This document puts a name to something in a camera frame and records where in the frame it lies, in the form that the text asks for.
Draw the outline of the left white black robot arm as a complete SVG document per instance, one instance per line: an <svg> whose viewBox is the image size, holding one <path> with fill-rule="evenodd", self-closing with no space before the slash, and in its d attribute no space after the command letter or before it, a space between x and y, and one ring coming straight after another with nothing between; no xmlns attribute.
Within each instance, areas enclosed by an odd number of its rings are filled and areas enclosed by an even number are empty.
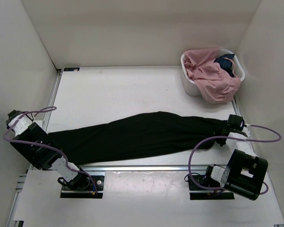
<svg viewBox="0 0 284 227"><path fill-rule="evenodd" d="M62 186L71 190L86 190L93 183L89 174L69 162L59 145L34 119L34 114L47 111L11 111L6 120L7 132L3 138L36 169L58 172L61 176L58 183Z"/></svg>

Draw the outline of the black trousers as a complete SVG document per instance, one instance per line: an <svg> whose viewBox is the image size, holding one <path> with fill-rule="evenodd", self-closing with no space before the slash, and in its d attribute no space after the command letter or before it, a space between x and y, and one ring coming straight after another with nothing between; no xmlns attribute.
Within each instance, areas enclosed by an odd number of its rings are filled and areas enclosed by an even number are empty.
<svg viewBox="0 0 284 227"><path fill-rule="evenodd" d="M226 120L154 112L49 136L70 162L83 165L190 150L206 138L222 136L226 125Z"/></svg>

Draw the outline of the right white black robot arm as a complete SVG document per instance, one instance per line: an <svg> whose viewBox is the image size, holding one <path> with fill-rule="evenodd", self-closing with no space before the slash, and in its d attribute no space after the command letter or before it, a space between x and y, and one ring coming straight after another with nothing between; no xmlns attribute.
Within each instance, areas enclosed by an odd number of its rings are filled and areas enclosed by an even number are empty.
<svg viewBox="0 0 284 227"><path fill-rule="evenodd" d="M216 140L220 146L230 149L231 157L226 167L209 165L203 183L208 189L221 187L254 201L260 195L268 162L253 153L243 128L243 118L231 114L222 130L222 135L228 138Z"/></svg>

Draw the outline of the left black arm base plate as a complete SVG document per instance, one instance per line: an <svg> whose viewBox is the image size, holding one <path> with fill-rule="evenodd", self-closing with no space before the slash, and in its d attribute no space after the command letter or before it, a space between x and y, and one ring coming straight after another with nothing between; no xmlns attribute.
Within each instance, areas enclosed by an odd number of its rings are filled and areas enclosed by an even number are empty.
<svg viewBox="0 0 284 227"><path fill-rule="evenodd" d="M76 177L70 183L63 177L59 177L57 182L62 186L60 197L72 199L102 199L105 175L92 175L93 182L87 176Z"/></svg>

